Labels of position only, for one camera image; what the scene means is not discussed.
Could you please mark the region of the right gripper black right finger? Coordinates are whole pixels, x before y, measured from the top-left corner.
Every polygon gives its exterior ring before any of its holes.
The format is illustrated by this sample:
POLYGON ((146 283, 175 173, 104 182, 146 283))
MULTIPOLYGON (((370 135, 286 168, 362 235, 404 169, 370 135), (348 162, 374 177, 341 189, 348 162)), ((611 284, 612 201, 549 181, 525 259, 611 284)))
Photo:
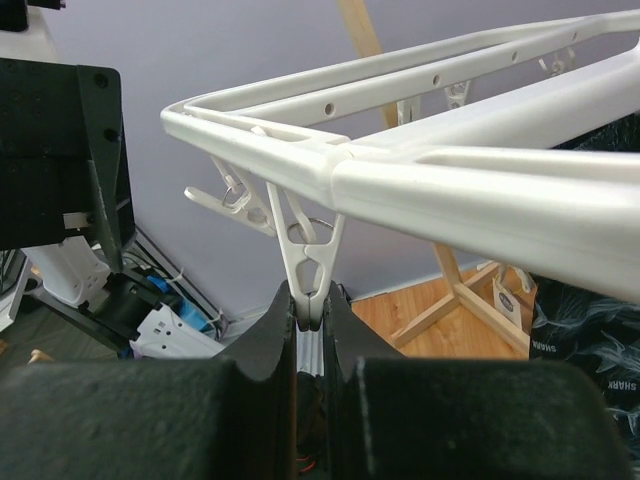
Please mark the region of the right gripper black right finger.
POLYGON ((332 286, 323 307, 334 479, 626 479, 603 399, 559 362, 402 355, 332 286))

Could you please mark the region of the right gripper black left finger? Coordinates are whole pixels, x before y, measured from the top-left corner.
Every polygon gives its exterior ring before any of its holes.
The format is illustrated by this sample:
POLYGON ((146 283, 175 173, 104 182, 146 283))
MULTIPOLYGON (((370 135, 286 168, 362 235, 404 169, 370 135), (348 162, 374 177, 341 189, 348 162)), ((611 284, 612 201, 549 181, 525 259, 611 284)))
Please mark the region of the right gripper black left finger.
POLYGON ((5 479, 291 479, 295 322, 267 312, 205 360, 37 362, 1 382, 5 479))

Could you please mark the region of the white clip drying hanger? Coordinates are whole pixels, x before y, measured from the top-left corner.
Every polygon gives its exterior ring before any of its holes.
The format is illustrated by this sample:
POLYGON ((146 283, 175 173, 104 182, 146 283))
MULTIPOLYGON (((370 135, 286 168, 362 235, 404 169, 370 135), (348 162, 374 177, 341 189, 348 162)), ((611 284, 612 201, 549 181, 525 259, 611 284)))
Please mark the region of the white clip drying hanger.
POLYGON ((639 158, 562 144, 638 110, 637 49, 360 139, 319 124, 638 29, 629 10, 485 30, 182 100, 161 119, 339 214, 634 302, 639 158))

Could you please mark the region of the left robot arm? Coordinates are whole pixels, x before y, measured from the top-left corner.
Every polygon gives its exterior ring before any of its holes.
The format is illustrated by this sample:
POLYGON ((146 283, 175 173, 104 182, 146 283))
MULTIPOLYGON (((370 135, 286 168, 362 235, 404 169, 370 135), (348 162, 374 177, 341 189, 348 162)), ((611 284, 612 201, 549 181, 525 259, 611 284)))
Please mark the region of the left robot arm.
POLYGON ((1 5, 1 248, 32 298, 128 357, 149 312, 125 263, 136 236, 120 74, 59 60, 45 12, 1 5))

